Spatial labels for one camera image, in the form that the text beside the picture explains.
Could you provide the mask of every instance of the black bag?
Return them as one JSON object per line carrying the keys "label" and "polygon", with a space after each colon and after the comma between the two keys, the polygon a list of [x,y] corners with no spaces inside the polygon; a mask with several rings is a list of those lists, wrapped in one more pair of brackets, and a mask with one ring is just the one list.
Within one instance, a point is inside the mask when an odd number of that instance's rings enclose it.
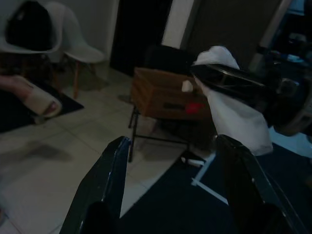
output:
{"label": "black bag", "polygon": [[5,29],[9,44],[29,50],[52,49],[52,23],[48,11],[36,1],[26,1],[13,14]]}

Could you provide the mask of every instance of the cardboard box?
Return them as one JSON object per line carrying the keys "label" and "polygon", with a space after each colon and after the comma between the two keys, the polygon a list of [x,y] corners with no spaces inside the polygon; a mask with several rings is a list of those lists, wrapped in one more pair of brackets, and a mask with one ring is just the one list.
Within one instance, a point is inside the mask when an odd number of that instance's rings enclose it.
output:
{"label": "cardboard box", "polygon": [[[182,83],[189,80],[192,93],[181,91]],[[131,98],[140,113],[159,119],[211,119],[207,98],[193,77],[175,73],[135,68]]]}

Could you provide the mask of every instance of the door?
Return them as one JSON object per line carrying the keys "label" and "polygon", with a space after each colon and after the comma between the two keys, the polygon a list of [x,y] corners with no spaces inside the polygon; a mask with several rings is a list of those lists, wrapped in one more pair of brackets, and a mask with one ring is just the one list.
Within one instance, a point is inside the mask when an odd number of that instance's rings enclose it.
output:
{"label": "door", "polygon": [[172,0],[120,0],[110,66],[133,75],[148,46],[159,45]]}
{"label": "door", "polygon": [[222,45],[247,69],[281,1],[202,0],[186,50],[199,54]]}

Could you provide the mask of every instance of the beige slipper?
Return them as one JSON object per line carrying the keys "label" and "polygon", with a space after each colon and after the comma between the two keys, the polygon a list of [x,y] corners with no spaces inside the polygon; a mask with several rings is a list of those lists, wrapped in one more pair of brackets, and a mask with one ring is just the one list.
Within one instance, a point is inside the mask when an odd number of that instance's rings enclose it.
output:
{"label": "beige slipper", "polygon": [[[20,79],[23,82],[26,82],[29,86],[33,88],[30,95],[23,102],[23,104],[33,112],[35,112],[39,116],[44,116],[46,118],[51,118],[56,116],[62,110],[62,104],[59,100],[57,100],[54,96],[43,91],[39,87],[35,86],[33,83],[25,79],[21,76],[16,76],[16,78]],[[49,108],[52,103],[56,104],[56,109],[46,115],[43,113]]]}

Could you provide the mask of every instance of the dark carpet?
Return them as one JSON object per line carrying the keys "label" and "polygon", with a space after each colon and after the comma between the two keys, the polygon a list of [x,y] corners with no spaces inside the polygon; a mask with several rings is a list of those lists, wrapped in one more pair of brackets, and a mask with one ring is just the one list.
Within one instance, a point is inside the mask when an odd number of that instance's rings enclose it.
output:
{"label": "dark carpet", "polygon": [[[56,89],[45,83],[32,81],[36,86],[47,91],[62,103],[62,111],[59,115],[67,114],[83,106],[66,95],[59,95]],[[13,94],[0,90],[0,133],[34,124],[33,116],[36,114],[27,109]]]}
{"label": "dark carpet", "polygon": [[[305,157],[274,145],[274,152],[257,157],[260,165],[284,190],[312,233],[312,192],[305,179],[312,168]],[[120,219],[120,234],[235,234],[230,208],[199,187],[191,186],[198,168],[178,159],[155,185]],[[202,182],[225,196],[218,157]]]}

